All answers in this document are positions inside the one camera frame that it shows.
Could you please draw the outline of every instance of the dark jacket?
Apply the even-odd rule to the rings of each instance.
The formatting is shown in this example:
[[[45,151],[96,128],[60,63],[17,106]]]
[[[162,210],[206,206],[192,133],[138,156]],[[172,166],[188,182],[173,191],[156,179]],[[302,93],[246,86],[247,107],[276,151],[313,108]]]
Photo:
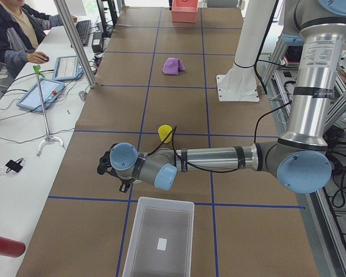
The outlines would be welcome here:
[[[63,25],[59,16],[39,13],[26,4],[21,9],[28,16],[39,43],[46,36],[43,30]],[[19,23],[0,4],[0,62],[6,65],[12,77],[15,78],[19,74],[27,63],[27,55],[34,51]]]

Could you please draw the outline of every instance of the red object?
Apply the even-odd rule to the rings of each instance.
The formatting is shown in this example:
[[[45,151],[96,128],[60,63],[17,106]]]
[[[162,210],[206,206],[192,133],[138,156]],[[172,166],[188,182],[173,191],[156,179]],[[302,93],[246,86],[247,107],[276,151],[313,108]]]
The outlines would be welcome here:
[[[172,6],[172,21],[195,23],[198,12],[198,0],[174,0]]]
[[[25,251],[25,244],[9,238],[0,237],[0,255],[7,257],[19,257]]]

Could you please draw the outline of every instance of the transparent plastic bin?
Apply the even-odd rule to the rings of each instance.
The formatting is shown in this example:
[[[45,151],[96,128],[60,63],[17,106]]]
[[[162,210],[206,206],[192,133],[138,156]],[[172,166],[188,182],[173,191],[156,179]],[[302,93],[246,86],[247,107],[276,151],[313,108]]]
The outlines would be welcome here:
[[[194,203],[140,197],[123,277],[189,277]]]
[[[198,0],[173,0],[172,21],[195,23],[197,19]]]

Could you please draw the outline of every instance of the keyboard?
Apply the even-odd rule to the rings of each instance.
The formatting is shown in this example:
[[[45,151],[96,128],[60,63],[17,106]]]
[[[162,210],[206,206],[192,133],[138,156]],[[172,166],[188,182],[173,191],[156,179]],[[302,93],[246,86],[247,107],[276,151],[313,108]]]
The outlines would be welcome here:
[[[82,45],[86,46],[88,44],[88,39],[90,37],[90,27],[91,20],[84,20],[77,22],[76,30],[81,39]]]

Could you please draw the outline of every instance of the yellow cup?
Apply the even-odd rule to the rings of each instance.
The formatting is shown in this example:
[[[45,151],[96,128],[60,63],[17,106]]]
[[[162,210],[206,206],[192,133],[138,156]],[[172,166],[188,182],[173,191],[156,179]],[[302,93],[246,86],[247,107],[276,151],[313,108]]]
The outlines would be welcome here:
[[[157,130],[157,132],[159,133],[160,140],[163,141],[170,131],[172,131],[172,127],[170,127],[169,125],[161,125],[161,127],[159,127]],[[169,135],[169,138],[167,138],[164,143],[169,143],[171,139],[172,134]]]

